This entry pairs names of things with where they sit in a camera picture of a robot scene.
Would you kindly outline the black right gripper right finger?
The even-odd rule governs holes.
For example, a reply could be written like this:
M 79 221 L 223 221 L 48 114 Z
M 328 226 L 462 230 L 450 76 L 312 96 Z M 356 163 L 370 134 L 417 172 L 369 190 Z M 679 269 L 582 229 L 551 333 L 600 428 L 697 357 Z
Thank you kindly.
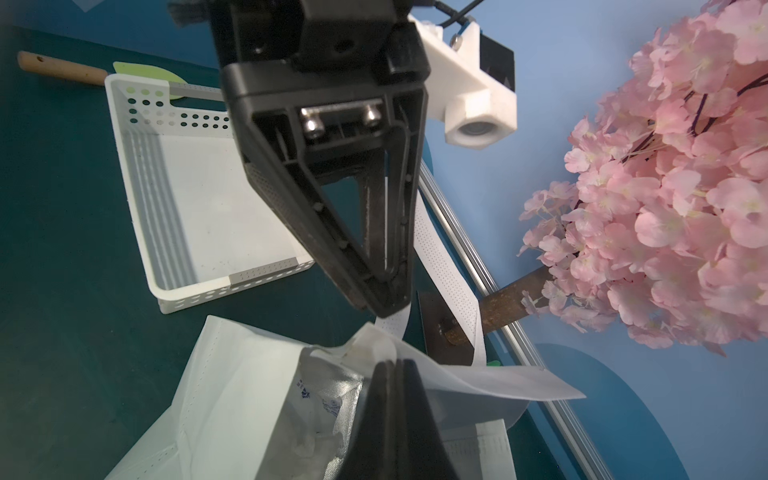
M 457 479 L 413 360 L 397 361 L 395 386 L 396 479 Z

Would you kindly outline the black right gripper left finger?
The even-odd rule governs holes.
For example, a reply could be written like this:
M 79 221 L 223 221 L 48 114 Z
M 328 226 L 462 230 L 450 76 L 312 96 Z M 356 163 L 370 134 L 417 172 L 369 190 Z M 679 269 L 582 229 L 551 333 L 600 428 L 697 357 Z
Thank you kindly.
M 362 406 L 357 408 L 354 438 L 337 479 L 395 479 L 398 427 L 395 413 L 397 368 L 392 361 L 378 363 Z

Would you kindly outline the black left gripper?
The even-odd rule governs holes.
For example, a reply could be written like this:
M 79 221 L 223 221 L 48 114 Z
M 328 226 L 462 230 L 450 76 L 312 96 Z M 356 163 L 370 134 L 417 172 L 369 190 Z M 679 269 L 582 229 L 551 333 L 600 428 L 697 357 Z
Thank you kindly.
M 413 194 L 431 73 L 415 1 L 171 1 L 206 23 L 250 186 L 345 298 L 378 317 L 410 298 Z M 374 136 L 359 175 L 363 248 L 294 156 Z

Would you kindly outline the white insulated delivery bag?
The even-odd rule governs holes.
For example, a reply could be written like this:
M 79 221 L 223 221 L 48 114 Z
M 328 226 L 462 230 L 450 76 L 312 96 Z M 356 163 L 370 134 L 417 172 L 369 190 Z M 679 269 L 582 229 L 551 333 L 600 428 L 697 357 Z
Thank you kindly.
M 423 203 L 416 250 L 472 333 L 467 366 L 404 342 L 404 313 L 339 347 L 209 316 L 168 409 L 114 479 L 510 479 L 508 429 L 580 392 L 536 366 L 486 365 L 479 304 Z

